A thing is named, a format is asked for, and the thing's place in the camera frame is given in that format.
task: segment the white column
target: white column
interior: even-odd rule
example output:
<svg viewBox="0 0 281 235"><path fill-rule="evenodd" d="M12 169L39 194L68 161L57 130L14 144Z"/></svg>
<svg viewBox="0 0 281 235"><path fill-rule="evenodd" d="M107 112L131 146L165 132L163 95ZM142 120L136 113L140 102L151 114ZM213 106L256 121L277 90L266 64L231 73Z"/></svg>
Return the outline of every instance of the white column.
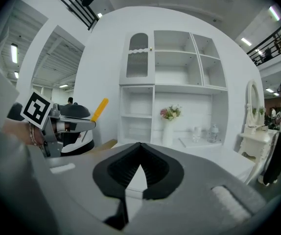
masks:
<svg viewBox="0 0 281 235"><path fill-rule="evenodd" d="M16 86L16 89L20 93L17 102L21 104L24 103L29 95L31 82L39 55L41 54L48 38L50 37L56 26L57 23L54 20L48 19L37 33L26 52L21 65L20 75Z"/></svg>

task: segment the floor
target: floor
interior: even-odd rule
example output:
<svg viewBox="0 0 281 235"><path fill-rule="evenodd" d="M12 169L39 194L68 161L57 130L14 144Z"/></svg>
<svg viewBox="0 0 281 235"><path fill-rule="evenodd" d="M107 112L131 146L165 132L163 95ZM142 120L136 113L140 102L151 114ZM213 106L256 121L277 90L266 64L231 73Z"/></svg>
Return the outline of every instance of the floor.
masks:
<svg viewBox="0 0 281 235"><path fill-rule="evenodd" d="M256 179L252 180L249 185L252 186L256 191L258 191L267 202L269 202L271 199L281 194L281 174L278 178L277 183L270 184L268 187L265 187L264 185L258 183Z"/></svg>

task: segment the railing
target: railing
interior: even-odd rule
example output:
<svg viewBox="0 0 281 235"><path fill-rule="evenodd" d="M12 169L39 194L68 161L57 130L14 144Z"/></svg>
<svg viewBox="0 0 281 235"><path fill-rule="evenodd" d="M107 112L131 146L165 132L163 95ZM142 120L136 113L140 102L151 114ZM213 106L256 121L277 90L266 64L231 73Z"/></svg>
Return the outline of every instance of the railing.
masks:
<svg viewBox="0 0 281 235"><path fill-rule="evenodd" d="M81 0L60 0L68 10L74 13L87 27L88 30L99 20L98 16L92 11L89 6L82 6Z"/></svg>
<svg viewBox="0 0 281 235"><path fill-rule="evenodd" d="M265 63L281 54L281 27L268 38L247 52L256 66Z"/></svg>

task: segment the yellow stick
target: yellow stick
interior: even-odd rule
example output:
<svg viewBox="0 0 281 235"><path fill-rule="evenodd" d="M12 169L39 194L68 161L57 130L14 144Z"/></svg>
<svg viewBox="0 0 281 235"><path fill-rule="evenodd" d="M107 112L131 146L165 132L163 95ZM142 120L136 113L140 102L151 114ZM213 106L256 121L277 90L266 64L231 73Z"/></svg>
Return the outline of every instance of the yellow stick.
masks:
<svg viewBox="0 0 281 235"><path fill-rule="evenodd" d="M98 106L97 110L95 111L91 121L96 122L97 119L99 118L100 114L103 112L103 110L106 108L107 104L109 102L109 99L104 98L100 105Z"/></svg>

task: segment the ceiling light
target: ceiling light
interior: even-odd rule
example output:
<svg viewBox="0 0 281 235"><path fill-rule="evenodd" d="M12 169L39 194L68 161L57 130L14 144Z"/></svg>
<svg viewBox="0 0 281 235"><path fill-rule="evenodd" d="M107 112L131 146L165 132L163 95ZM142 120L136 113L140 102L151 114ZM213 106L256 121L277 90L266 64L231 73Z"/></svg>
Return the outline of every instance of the ceiling light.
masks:
<svg viewBox="0 0 281 235"><path fill-rule="evenodd" d="M248 46L252 45L251 43L249 43L245 38L241 39L244 43L246 43Z"/></svg>
<svg viewBox="0 0 281 235"><path fill-rule="evenodd" d="M11 45L11 56L12 56L12 62L18 63L18 46L16 44Z"/></svg>
<svg viewBox="0 0 281 235"><path fill-rule="evenodd" d="M259 50L259 49L256 49L256 51L258 52L258 54L259 54L259 55L262 55L262 52L261 52L261 50Z"/></svg>
<svg viewBox="0 0 281 235"><path fill-rule="evenodd" d="M272 12L273 16L276 18L277 21L280 20L279 16L275 12L275 10L272 8L272 6L269 8L269 10Z"/></svg>

